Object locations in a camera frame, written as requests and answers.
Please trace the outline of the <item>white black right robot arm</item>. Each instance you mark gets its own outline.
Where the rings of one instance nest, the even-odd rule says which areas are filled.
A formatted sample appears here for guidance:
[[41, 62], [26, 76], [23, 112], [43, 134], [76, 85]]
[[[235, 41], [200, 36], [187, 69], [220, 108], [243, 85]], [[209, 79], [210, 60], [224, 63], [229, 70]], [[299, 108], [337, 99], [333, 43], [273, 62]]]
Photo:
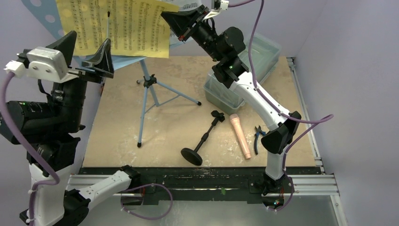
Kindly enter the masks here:
[[217, 34], [207, 22], [210, 10], [204, 5], [190, 11], [161, 13], [180, 41], [193, 38], [217, 64], [212, 67], [216, 79], [227, 89], [243, 98], [264, 121], [269, 132], [261, 139], [267, 150], [265, 188], [271, 192], [282, 187], [284, 151], [298, 128], [299, 112], [279, 107], [259, 83], [253, 71], [241, 61], [239, 53], [246, 49], [240, 29], [229, 27]]

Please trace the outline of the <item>black microphone desk stand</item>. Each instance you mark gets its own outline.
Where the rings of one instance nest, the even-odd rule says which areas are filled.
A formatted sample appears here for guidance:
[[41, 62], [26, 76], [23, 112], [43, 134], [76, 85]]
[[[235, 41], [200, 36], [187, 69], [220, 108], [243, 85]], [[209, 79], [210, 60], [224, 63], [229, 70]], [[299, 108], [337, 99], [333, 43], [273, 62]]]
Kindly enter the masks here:
[[185, 160], [187, 160], [189, 163], [195, 165], [195, 166], [201, 166], [203, 163], [202, 157], [198, 154], [199, 149], [201, 146], [206, 142], [208, 139], [210, 131], [216, 126], [218, 122], [223, 122], [225, 120], [225, 115], [224, 113], [218, 112], [217, 110], [214, 110], [211, 112], [211, 115], [214, 117], [213, 121], [211, 122], [211, 126], [203, 134], [201, 137], [199, 143], [197, 146], [194, 148], [194, 150], [190, 148], [183, 148], [180, 153], [183, 156]]

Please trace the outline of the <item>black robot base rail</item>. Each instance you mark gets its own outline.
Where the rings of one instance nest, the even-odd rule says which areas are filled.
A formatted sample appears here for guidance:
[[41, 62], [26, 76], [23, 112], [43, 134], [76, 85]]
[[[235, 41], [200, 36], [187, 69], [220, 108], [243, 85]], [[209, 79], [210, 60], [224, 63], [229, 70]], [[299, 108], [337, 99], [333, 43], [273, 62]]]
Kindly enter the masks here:
[[281, 192], [291, 192], [289, 180], [280, 187], [268, 189], [264, 167], [136, 167], [140, 178], [134, 186], [150, 185], [124, 194], [124, 203], [157, 205], [159, 201], [239, 201], [248, 204], [269, 204], [281, 199]]

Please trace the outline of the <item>yellow sheet music page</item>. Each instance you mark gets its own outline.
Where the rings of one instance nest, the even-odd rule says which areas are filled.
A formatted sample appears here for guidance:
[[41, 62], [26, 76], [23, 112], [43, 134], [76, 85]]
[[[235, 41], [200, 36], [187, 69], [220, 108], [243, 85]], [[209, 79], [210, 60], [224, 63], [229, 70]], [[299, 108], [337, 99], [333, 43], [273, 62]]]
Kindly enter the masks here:
[[163, 11], [179, 7], [160, 0], [58, 0], [63, 31], [75, 31], [74, 55], [94, 54], [106, 38], [118, 56], [169, 56], [170, 27]]

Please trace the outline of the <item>white sheet music page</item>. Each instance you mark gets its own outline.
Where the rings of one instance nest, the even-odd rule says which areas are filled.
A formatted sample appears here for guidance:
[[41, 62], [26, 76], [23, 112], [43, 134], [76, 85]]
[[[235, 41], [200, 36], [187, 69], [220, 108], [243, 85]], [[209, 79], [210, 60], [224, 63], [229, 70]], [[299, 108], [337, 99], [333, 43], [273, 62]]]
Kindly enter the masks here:
[[[202, 0], [165, 0], [165, 2], [178, 6], [179, 11], [190, 11], [202, 5]], [[172, 48], [177, 47], [180, 44], [182, 44], [182, 42], [179, 41], [178, 37], [173, 33], [173, 31], [171, 31], [169, 46]]]

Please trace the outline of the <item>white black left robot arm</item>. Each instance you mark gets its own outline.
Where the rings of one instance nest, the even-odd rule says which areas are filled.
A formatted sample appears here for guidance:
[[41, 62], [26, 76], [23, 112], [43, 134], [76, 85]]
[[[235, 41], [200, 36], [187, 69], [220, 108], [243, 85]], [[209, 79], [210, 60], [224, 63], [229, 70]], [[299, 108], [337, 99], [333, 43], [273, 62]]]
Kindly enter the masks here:
[[[93, 185], [67, 190], [80, 142], [73, 134], [85, 128], [81, 117], [87, 83], [100, 83], [114, 74], [110, 39], [104, 40], [82, 68], [73, 69], [76, 40], [77, 33], [70, 31], [46, 47], [25, 49], [5, 67], [7, 77], [0, 91], [0, 133], [27, 151], [30, 199], [20, 218], [29, 226], [77, 226], [108, 197], [140, 188], [140, 173], [126, 165]], [[46, 102], [5, 100], [11, 79], [22, 75], [38, 82], [53, 82]]]

